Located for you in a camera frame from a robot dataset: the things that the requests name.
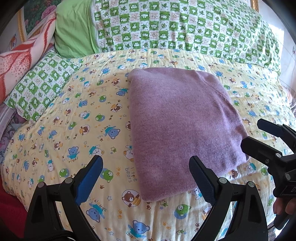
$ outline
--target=purple folded sweater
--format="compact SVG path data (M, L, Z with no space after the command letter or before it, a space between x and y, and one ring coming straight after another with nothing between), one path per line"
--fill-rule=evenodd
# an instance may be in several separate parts
M134 69L130 110L133 157L145 201L192 190L197 155L217 176L247 160L247 137L230 97L213 75L176 68Z

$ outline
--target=yellow bedsheet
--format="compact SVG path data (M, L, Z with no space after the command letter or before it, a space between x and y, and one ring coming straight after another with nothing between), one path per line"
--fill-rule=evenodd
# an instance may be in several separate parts
M8 145L1 168L4 189L28 209L37 183L60 183L102 155L104 170L87 202L81 205L101 240L191 240L210 210L199 190L145 202L133 160L128 73L134 68L172 67L215 74L228 90L248 134L287 154L276 137L259 130L259 118L296 128L277 73L250 64L179 50L125 50L76 59L83 63L61 94L34 126L25 125ZM267 222L274 219L274 183L266 167L254 159L225 174L233 183L255 182ZM176 212L183 205L184 214ZM218 239L225 235L230 205ZM62 223L69 229L62 206Z

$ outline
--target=picture frame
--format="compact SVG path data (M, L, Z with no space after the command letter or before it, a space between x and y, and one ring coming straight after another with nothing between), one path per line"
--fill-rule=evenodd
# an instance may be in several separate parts
M259 12L259 6L258 6L258 0L241 0L245 2L247 5L249 5L252 9Z

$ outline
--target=finger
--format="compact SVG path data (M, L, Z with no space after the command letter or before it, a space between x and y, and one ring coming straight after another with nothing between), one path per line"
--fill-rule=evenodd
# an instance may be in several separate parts
M274 214L280 215L284 209L284 200L282 198L277 198L273 205Z
M296 198L291 199L286 206L286 213L293 214L296 211Z

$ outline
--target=green checkered pillowcase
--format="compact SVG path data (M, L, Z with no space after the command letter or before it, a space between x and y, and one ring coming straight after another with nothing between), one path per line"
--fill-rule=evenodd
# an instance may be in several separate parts
M49 51L21 79L4 103L34 124L80 67Z

